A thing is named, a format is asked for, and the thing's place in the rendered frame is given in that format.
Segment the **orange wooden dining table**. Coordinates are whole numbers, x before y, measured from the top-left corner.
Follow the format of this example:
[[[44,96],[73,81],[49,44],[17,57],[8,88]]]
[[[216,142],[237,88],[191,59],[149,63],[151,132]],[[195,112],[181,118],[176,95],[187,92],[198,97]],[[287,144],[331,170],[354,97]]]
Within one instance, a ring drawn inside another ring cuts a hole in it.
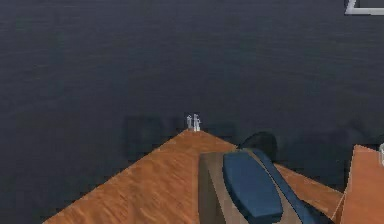
[[[248,224],[225,189],[222,156],[254,149],[272,159],[276,140],[235,146],[185,130],[42,224]]]

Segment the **blue cushioned wooden chair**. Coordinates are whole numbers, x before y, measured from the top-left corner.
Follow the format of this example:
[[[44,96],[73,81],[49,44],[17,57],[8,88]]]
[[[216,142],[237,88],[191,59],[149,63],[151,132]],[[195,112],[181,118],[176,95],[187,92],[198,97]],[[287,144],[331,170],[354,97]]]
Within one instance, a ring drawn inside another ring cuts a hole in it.
[[[335,224],[299,198],[259,149],[199,157],[198,215],[200,224]]]

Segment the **orange wooden side table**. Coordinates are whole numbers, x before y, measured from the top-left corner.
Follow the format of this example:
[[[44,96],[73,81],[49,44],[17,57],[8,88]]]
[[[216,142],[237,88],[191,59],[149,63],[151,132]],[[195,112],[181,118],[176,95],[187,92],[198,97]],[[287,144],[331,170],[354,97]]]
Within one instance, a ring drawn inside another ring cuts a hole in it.
[[[355,145],[348,183],[332,217],[335,224],[384,224],[384,158]]]

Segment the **white framed wall picture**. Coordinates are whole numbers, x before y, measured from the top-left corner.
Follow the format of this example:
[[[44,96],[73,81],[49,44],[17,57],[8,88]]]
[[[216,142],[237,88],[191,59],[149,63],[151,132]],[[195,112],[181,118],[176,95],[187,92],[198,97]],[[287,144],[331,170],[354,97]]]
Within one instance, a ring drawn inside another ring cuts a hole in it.
[[[384,0],[344,0],[345,15],[384,16]]]

